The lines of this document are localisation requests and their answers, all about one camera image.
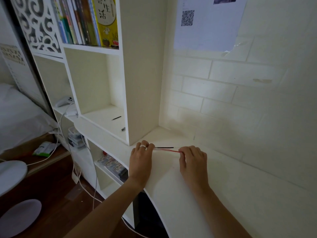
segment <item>person's left hand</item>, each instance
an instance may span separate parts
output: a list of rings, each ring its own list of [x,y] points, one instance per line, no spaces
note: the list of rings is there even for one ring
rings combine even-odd
[[[152,152],[155,148],[154,144],[149,144],[148,141],[143,140],[137,143],[132,150],[129,165],[129,180],[133,181],[137,187],[142,191],[150,177],[152,169]]]

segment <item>white round stool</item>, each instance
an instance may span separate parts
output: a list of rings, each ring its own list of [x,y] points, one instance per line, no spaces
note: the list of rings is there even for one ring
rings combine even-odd
[[[12,160],[0,163],[0,196],[9,192],[26,176],[26,163]],[[0,238],[10,238],[28,228],[41,212],[39,200],[25,200],[10,208],[0,218]]]

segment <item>bed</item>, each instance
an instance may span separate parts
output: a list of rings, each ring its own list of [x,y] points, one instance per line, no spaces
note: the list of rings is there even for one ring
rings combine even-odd
[[[57,128],[57,122],[13,86],[0,83],[0,154]]]

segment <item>forearm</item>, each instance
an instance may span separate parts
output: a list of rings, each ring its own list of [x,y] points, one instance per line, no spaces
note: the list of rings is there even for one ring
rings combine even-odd
[[[65,238],[110,237],[121,216],[140,192],[128,179],[117,191],[86,216]]]
[[[212,189],[204,194],[196,194],[195,198],[215,238],[251,238],[243,226],[220,202]]]

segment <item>hand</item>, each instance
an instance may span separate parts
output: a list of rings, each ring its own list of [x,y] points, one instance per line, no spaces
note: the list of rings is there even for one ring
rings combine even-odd
[[[148,141],[143,140],[137,143],[132,150],[129,165],[129,180],[142,191],[150,177],[152,169],[152,152],[155,148],[154,144],[149,144]]]
[[[194,195],[206,194],[209,190],[207,154],[195,146],[181,147],[179,166],[185,183]]]

